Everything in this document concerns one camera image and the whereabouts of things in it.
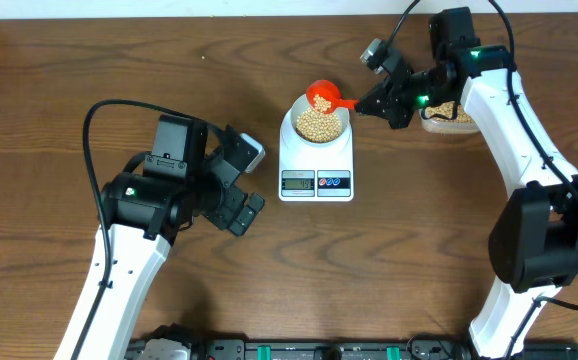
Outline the red measuring scoop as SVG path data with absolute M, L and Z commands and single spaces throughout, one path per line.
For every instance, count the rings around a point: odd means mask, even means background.
M 333 113 L 338 108 L 355 110 L 358 101 L 354 99 L 344 99 L 341 91 L 331 81 L 317 80 L 306 90 L 305 95 L 309 104 L 318 112 L 323 114 Z

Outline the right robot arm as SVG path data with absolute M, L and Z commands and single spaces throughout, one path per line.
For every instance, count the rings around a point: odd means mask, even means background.
M 475 122 L 499 168 L 508 200 L 488 239 L 494 283 L 471 321 L 462 358 L 520 359 L 543 306 L 578 276 L 578 170 L 533 111 L 515 63 L 515 45 L 485 45 L 468 8 L 428 23 L 434 66 L 415 71 L 390 40 L 373 41 L 362 62 L 381 81 L 355 105 L 394 129 L 451 104 Z

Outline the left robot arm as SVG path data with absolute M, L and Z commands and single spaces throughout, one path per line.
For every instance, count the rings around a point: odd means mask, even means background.
M 161 115 L 152 150 L 96 190 L 100 226 L 91 265 L 57 358 L 123 358 L 177 235 L 197 217 L 246 233 L 265 200 L 235 182 L 264 156 L 259 142 L 231 126 Z

